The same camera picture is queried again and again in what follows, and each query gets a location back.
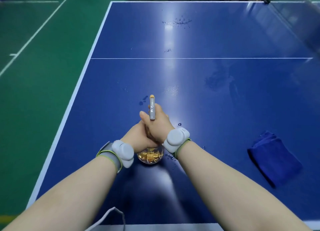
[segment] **blue towel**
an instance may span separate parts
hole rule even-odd
[[[268,131],[253,143],[248,149],[248,154],[273,188],[283,185],[302,169],[302,164],[288,151],[282,141]]]

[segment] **green strap trim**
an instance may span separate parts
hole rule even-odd
[[[119,160],[119,162],[120,162],[120,164],[121,164],[120,169],[117,169],[117,173],[120,172],[120,170],[122,169],[122,162],[121,162],[120,158],[118,157],[118,155],[116,155],[116,154],[115,154],[113,151],[111,151],[111,150],[101,149],[101,150],[98,152],[98,154],[97,154],[96,157],[98,157],[98,156],[100,155],[100,153],[102,153],[102,152],[111,152],[111,153],[113,153],[113,154],[117,157],[117,159]],[[110,160],[114,163],[115,168],[117,168],[117,165],[115,164],[115,162],[114,162],[112,159],[110,159]]]
[[[178,159],[178,152],[179,152],[179,150],[180,150],[180,149],[184,146],[184,144],[186,144],[186,142],[188,142],[188,141],[191,141],[191,139],[190,139],[190,138],[186,139],[186,140],[184,141],[184,143],[182,143],[182,145],[174,152],[173,156],[174,156],[176,159]]]

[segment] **table tennis table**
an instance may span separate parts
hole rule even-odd
[[[263,2],[111,2],[28,206],[120,139],[146,96],[207,152],[320,229],[320,60]],[[303,170],[272,188],[247,148],[268,130]],[[135,156],[97,215],[126,230],[222,230],[176,159]],[[122,230],[110,213],[97,230]]]

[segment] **white cable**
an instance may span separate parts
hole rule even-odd
[[[90,231],[92,230],[94,227],[98,226],[99,224],[102,223],[102,221],[106,218],[106,216],[108,216],[108,214],[115,210],[116,212],[120,213],[122,215],[122,221],[123,221],[123,231],[125,229],[125,225],[126,225],[126,221],[124,219],[124,213],[122,211],[120,211],[119,209],[117,209],[116,207],[110,208],[104,215],[102,218],[100,218],[96,223],[94,223],[93,225],[91,225],[89,228],[87,228],[85,231]]]

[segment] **hand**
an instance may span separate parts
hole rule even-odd
[[[140,111],[140,118],[143,123],[149,128],[151,135],[160,143],[164,143],[168,133],[174,129],[169,116],[166,115],[159,104],[155,104],[155,120],[150,120],[150,116],[143,111]]]
[[[153,140],[147,138],[145,124],[142,121],[134,125],[121,138],[121,141],[130,144],[135,153],[141,152],[146,148],[156,148],[158,146]]]

